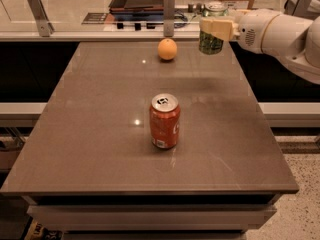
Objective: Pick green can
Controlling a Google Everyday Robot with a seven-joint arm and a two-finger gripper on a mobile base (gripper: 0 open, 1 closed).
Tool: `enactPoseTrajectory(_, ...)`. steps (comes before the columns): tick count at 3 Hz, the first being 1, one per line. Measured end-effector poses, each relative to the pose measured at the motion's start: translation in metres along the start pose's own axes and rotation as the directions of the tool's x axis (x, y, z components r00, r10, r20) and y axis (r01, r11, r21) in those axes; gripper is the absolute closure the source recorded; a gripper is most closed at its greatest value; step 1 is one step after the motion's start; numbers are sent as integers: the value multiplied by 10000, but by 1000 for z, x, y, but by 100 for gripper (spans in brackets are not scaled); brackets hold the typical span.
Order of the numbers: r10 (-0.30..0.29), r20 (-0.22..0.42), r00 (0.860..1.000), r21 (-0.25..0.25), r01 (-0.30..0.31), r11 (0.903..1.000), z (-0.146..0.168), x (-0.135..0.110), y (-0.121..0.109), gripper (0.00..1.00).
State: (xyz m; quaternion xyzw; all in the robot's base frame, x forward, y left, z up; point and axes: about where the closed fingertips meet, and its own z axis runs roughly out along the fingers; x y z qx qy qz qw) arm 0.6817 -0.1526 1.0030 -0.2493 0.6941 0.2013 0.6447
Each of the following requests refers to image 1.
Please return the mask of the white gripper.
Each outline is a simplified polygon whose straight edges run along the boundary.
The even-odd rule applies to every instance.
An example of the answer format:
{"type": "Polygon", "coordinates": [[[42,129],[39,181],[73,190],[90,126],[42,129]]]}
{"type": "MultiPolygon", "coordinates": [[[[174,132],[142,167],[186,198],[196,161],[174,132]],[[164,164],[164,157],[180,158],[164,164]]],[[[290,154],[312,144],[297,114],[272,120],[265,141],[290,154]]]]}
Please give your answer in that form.
{"type": "Polygon", "coordinates": [[[256,54],[281,54],[284,48],[280,37],[281,12],[269,9],[228,9],[225,17],[203,17],[200,30],[223,41],[237,42],[239,46],[256,54]]]}

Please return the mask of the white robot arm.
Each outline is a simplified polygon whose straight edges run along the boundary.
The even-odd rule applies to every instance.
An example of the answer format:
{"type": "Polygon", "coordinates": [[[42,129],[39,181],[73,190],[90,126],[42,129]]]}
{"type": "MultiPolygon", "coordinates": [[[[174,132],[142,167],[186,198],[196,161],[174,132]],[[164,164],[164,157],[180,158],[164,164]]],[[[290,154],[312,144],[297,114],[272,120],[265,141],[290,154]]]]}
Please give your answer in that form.
{"type": "Polygon", "coordinates": [[[227,16],[202,17],[199,26],[213,37],[236,41],[244,50],[272,56],[293,74],[320,84],[319,18],[270,9],[231,10],[227,16]]]}

